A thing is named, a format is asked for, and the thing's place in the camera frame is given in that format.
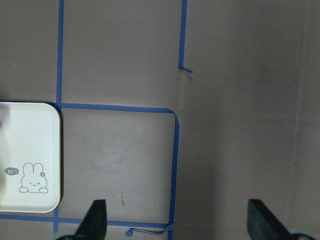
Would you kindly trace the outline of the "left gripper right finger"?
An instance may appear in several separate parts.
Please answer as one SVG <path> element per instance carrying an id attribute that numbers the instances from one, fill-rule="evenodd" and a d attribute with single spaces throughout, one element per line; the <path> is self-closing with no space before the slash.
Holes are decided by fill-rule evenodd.
<path id="1" fill-rule="evenodd" d="M 247 232 L 251 240 L 289 240 L 291 234 L 259 199 L 249 199 Z"/>

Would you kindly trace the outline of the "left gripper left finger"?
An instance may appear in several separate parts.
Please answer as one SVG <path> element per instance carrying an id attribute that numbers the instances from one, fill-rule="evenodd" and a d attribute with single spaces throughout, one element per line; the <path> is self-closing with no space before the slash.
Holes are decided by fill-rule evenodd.
<path id="1" fill-rule="evenodd" d="M 74 234 L 75 240 L 104 240 L 107 234 L 105 199 L 94 200 Z"/>

